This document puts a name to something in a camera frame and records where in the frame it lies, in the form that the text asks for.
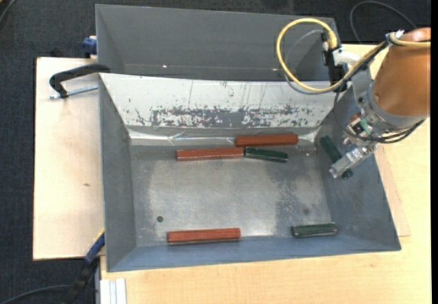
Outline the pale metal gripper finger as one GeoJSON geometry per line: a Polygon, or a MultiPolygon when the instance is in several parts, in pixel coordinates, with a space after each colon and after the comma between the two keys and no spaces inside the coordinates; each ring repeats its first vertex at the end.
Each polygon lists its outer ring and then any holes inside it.
{"type": "Polygon", "coordinates": [[[347,170],[369,158],[369,153],[364,152],[347,152],[335,162],[335,178],[341,177],[347,170]]]}
{"type": "Polygon", "coordinates": [[[347,170],[356,166],[359,162],[361,162],[364,158],[363,152],[355,148],[341,158],[339,158],[335,163],[331,165],[329,172],[331,174],[344,174],[347,170]]]}

